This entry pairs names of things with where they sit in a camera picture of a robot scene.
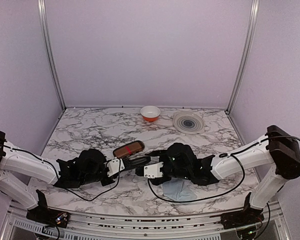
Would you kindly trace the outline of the black glasses case beige lining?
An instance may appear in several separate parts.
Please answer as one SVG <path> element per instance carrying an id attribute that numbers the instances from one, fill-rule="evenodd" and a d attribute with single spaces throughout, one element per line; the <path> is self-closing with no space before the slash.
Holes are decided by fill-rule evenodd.
<path id="1" fill-rule="evenodd" d="M 124 158 L 123 160 L 123 165 L 125 170 L 132 170 L 137 167 L 142 167 L 148 164 L 151 161 L 150 156 L 142 156 L 142 157 L 137 157 L 134 159 L 130 158 Z"/>

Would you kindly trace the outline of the brown fabric case red stripe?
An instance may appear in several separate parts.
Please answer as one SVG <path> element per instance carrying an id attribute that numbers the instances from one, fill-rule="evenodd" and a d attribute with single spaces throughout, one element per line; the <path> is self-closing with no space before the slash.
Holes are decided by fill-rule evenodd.
<path id="1" fill-rule="evenodd" d="M 132 155 L 142 152 L 145 149 L 145 144 L 136 140 L 125 145 L 122 145 L 115 150 L 113 150 L 112 154 L 114 157 L 118 159 L 129 158 Z"/>

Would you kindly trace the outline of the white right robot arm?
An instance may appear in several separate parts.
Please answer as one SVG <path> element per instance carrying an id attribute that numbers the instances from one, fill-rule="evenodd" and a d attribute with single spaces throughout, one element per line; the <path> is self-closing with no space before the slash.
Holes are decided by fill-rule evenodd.
<path id="1" fill-rule="evenodd" d="M 145 166 L 142 176 L 156 186 L 172 178 L 208 186 L 247 169 L 269 164 L 265 177 L 246 197 L 247 206 L 237 214 L 242 224 L 248 224 L 285 183 L 300 177 L 299 144 L 298 137 L 276 125 L 268 126 L 266 134 L 250 144 L 205 158 L 197 158 L 189 145 L 174 143 L 166 150 L 148 154 L 159 157 L 159 162 Z"/>

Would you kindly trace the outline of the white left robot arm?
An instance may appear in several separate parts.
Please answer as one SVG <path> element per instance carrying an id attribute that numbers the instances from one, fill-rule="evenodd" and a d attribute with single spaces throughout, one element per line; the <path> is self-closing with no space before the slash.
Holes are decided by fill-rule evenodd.
<path id="1" fill-rule="evenodd" d="M 112 184 L 113 177 L 125 169 L 122 160 L 107 160 L 97 149 L 82 151 L 72 160 L 42 158 L 16 147 L 0 131 L 0 191 L 32 210 L 43 223 L 53 219 L 53 211 L 43 202 L 45 196 L 27 186 L 13 173 L 20 173 L 61 189 L 77 189 L 83 185 L 101 182 Z"/>

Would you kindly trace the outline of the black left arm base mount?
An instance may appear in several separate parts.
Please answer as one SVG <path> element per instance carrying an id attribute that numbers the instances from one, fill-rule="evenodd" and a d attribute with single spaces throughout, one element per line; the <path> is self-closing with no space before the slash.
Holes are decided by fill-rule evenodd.
<path id="1" fill-rule="evenodd" d="M 27 210 L 26 218 L 38 223 L 66 228 L 70 213 L 49 208 L 45 195 L 40 190 L 36 190 L 36 193 L 38 196 L 37 206 Z"/>

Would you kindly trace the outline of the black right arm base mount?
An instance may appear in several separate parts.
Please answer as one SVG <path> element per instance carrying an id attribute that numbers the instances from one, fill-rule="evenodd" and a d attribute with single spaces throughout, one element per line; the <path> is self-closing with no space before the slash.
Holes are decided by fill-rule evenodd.
<path id="1" fill-rule="evenodd" d="M 265 219 L 262 209 L 251 207 L 251 194 L 250 192 L 246 196 L 243 209 L 221 214 L 220 223 L 225 230 L 255 224 Z"/>

